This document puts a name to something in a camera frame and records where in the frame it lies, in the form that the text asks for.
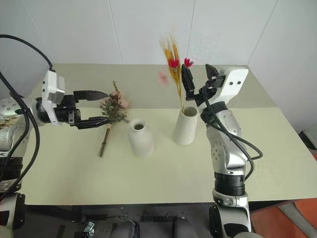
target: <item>table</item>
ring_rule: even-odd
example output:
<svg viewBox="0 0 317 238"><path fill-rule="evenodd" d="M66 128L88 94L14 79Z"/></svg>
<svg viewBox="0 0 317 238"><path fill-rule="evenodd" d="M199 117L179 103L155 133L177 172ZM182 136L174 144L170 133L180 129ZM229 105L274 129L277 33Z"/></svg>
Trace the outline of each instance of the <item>table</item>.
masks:
<svg viewBox="0 0 317 238"><path fill-rule="evenodd" d="M264 156L246 181L249 201L317 197L317 163L277 107L232 109L243 138ZM82 119L100 109L82 108ZM97 156L106 127L77 130L40 127L41 147L23 180L28 205L110 205L213 202L211 148L199 119L195 141L173 142L178 109L129 109L128 118L144 118L155 137L155 151L137 158L129 146L128 125L111 129L102 158ZM23 164L33 153L31 132Z"/></svg>

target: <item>white vase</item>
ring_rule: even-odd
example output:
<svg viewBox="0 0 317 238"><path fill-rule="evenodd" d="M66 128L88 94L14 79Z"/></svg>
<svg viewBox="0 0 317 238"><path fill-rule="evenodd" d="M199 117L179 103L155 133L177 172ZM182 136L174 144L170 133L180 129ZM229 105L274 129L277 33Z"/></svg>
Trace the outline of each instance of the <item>white vase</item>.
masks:
<svg viewBox="0 0 317 238"><path fill-rule="evenodd" d="M128 136L136 156L147 157L153 153L153 135L145 120L137 118L131 121Z"/></svg>
<svg viewBox="0 0 317 238"><path fill-rule="evenodd" d="M177 123L173 133L173 139L177 144L189 145L195 139L198 111L195 107L185 107L184 114L179 112Z"/></svg>

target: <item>wall tile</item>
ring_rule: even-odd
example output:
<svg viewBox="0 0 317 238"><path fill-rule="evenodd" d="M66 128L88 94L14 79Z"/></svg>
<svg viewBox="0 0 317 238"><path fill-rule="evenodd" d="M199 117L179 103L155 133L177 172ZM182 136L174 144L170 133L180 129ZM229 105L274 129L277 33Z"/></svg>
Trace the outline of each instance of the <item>wall tile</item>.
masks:
<svg viewBox="0 0 317 238"><path fill-rule="evenodd" d="M316 9L315 0L279 0L250 60L250 69L278 104L317 47Z"/></svg>
<svg viewBox="0 0 317 238"><path fill-rule="evenodd" d="M106 0L25 0L56 63L121 63Z"/></svg>
<svg viewBox="0 0 317 238"><path fill-rule="evenodd" d="M278 105L297 132L317 121L317 51L278 97Z"/></svg>
<svg viewBox="0 0 317 238"><path fill-rule="evenodd" d="M159 45L173 33L187 54L194 0L110 0L124 64L166 64Z"/></svg>
<svg viewBox="0 0 317 238"><path fill-rule="evenodd" d="M21 0L0 1L0 32L30 42L53 61ZM37 52L23 43L1 38L0 69L18 93L28 95L32 88L44 78L48 65ZM9 91L0 82L0 99L8 96Z"/></svg>
<svg viewBox="0 0 317 238"><path fill-rule="evenodd" d="M189 56L201 64L247 64L275 2L196 0Z"/></svg>

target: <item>robotic arm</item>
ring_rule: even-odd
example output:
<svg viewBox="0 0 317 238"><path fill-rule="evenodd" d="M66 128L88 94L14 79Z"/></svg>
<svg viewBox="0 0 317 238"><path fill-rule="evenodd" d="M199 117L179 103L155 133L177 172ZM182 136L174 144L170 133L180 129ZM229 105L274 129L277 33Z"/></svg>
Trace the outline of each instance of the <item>robotic arm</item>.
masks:
<svg viewBox="0 0 317 238"><path fill-rule="evenodd" d="M107 94L99 91L74 91L72 95L65 95L64 78L53 71L48 71L43 81L42 97L22 100L31 110L37 126L52 123L59 126L62 122L78 129L98 127L112 120L105 117L91 117L81 120L80 111L76 108L79 100L99 100ZM5 160L13 146L21 138L26 127L23 110L13 98L0 101L0 235L7 230L17 229L24 224L25 195L17 193L21 189L22 181L16 186L12 184L21 176L22 160L25 154L31 128L22 143L10 155L5 165Z"/></svg>
<svg viewBox="0 0 317 238"><path fill-rule="evenodd" d="M201 118L206 123L207 138L211 144L215 177L212 194L215 205L210 208L210 231L216 238L232 238L243 232L251 232L248 194L244 182L253 171L253 159L260 158L262 153L240 138L241 127L226 106L239 93L248 69L233 67L218 73L216 68L206 64L206 71L208 81L198 94L194 94L193 77L185 65L182 65L182 82L186 100L195 100ZM244 144L255 149L259 156L251 158ZM245 176L248 161L251 170Z"/></svg>

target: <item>flower bunch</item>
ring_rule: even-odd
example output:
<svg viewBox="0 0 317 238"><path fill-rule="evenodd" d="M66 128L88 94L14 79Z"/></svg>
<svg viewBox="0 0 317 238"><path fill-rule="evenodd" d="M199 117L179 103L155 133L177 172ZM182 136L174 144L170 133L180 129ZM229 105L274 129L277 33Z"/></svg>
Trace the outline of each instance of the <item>flower bunch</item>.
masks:
<svg viewBox="0 0 317 238"><path fill-rule="evenodd" d="M100 108L103 110L102 114L114 122L125 120L126 109L129 106L129 102L124 99L123 95L117 88L116 82L113 81L115 91L108 97L100 100Z"/></svg>

